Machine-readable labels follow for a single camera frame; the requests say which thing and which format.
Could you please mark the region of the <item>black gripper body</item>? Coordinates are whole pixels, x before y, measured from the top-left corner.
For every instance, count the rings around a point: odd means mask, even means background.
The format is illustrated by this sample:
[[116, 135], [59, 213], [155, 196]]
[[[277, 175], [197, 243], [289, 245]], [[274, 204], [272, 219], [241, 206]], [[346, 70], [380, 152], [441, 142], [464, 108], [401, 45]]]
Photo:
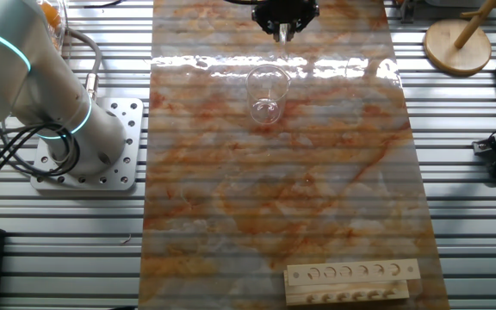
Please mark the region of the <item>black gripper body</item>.
[[276, 20], [288, 23], [289, 8], [293, 3], [316, 3], [315, 0], [265, 0], [256, 6], [270, 6]]

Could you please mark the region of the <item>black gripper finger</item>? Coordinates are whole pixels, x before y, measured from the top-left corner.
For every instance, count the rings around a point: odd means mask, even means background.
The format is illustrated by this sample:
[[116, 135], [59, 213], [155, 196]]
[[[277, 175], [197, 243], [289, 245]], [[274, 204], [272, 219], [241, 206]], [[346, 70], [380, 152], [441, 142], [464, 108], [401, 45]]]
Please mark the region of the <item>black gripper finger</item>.
[[270, 6], [255, 6], [251, 12], [251, 19], [276, 42], [280, 40], [280, 23], [274, 17]]
[[289, 8], [288, 38], [292, 40], [296, 33], [300, 33], [318, 16], [319, 5], [317, 3], [293, 3]]

